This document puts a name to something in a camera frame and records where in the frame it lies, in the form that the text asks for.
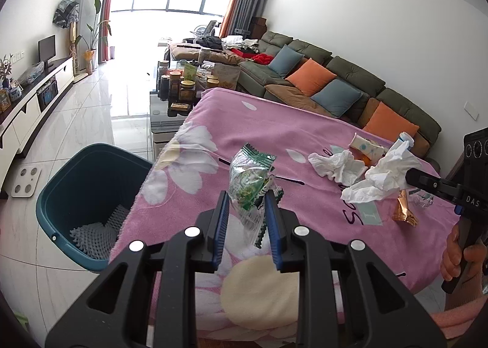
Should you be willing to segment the right hand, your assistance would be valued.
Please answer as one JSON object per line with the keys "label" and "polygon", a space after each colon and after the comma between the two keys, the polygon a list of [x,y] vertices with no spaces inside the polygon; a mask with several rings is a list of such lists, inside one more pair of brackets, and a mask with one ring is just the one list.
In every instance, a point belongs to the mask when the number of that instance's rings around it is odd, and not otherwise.
{"label": "right hand", "polygon": [[481,276],[482,264],[487,255],[487,248],[479,241],[462,250],[458,244],[459,236],[459,226],[455,225],[447,237],[447,247],[443,253],[440,270],[445,281],[451,281],[453,278],[460,277],[461,261],[464,259],[467,262],[465,268],[466,274],[460,281],[465,283],[468,280]]}

